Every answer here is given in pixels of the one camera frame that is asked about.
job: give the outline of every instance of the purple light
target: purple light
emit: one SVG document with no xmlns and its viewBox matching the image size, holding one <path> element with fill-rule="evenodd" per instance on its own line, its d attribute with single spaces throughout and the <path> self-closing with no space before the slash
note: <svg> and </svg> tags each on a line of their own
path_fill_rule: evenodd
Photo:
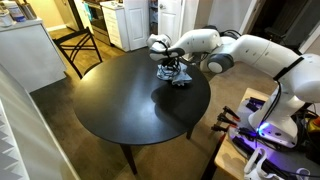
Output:
<svg viewBox="0 0 320 180">
<path fill-rule="evenodd" d="M 269 123 L 263 123 L 261 124 L 260 127 L 258 127 L 257 131 L 259 132 L 259 134 L 261 134 L 261 132 L 266 129 L 269 126 Z"/>
</svg>

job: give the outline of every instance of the black chair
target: black chair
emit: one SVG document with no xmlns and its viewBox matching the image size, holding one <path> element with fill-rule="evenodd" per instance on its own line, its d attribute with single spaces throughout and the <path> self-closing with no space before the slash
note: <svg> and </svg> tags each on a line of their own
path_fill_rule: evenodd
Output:
<svg viewBox="0 0 320 180">
<path fill-rule="evenodd" d="M 75 41 L 75 45 L 69 45 L 69 44 L 63 44 L 66 41 L 72 40 Z M 92 68 L 97 66 L 98 64 L 102 63 L 102 58 L 100 56 L 99 50 L 97 48 L 97 45 L 93 39 L 93 36 L 89 30 L 89 28 L 82 29 L 80 31 L 73 32 L 71 34 L 68 34 L 66 36 L 63 36 L 59 39 L 53 39 L 53 42 L 56 44 L 56 46 L 59 48 L 61 53 L 65 56 L 65 58 L 68 60 L 68 62 L 71 64 L 71 66 L 74 68 L 74 70 L 77 72 L 78 76 L 80 79 L 89 72 Z M 96 51 L 98 57 L 99 57 L 99 62 L 91 65 L 88 67 L 83 75 L 80 73 L 79 68 L 75 64 L 75 59 L 80 50 L 93 50 Z"/>
</svg>

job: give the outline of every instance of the floor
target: floor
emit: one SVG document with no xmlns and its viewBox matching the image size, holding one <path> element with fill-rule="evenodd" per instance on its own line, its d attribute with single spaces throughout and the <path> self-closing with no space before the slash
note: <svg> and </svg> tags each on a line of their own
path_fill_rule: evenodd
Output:
<svg viewBox="0 0 320 180">
<path fill-rule="evenodd" d="M 58 38 L 70 32 L 72 31 L 69 29 L 62 29 L 50 32 L 50 35 Z M 103 61 L 129 55 L 100 41 L 96 43 Z M 88 59 L 88 55 L 93 57 L 83 53 L 80 58 Z M 211 87 L 211 101 L 207 112 L 195 127 L 191 140 L 182 135 L 161 144 L 133 147 L 138 169 L 138 174 L 134 176 L 119 145 L 95 137 L 77 120 L 72 99 L 80 79 L 66 61 L 65 64 L 65 79 L 36 90 L 31 96 L 83 180 L 201 179 L 221 135 L 212 132 L 210 127 L 216 122 L 216 116 L 222 108 L 227 105 L 236 110 L 248 87 L 267 94 L 271 94 L 276 87 L 272 78 L 239 62 L 234 68 L 220 75 L 204 73 Z M 222 171 L 217 171 L 213 177 L 222 178 L 231 179 Z"/>
</svg>

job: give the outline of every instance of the kitchen cabinet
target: kitchen cabinet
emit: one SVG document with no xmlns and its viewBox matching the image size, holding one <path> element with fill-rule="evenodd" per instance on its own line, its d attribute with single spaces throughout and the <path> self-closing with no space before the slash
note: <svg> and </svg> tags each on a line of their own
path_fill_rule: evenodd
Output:
<svg viewBox="0 0 320 180">
<path fill-rule="evenodd" d="M 149 38 L 148 0 L 123 0 L 130 50 L 147 46 Z"/>
<path fill-rule="evenodd" d="M 32 92 L 65 78 L 60 58 L 41 19 L 0 27 L 0 63 Z"/>
<path fill-rule="evenodd" d="M 149 37 L 148 0 L 101 2 L 111 43 L 129 51 L 147 46 Z"/>
<path fill-rule="evenodd" d="M 114 6 L 111 2 L 103 2 L 101 5 L 110 42 L 124 51 L 129 51 L 129 38 L 123 6 Z"/>
</svg>

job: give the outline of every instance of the refrigerator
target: refrigerator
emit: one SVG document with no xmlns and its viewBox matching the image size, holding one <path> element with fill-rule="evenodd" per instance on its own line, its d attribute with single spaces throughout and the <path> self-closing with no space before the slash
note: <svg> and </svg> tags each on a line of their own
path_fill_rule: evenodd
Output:
<svg viewBox="0 0 320 180">
<path fill-rule="evenodd" d="M 83 29 L 74 0 L 55 0 L 60 15 L 68 28 L 75 31 Z"/>
</svg>

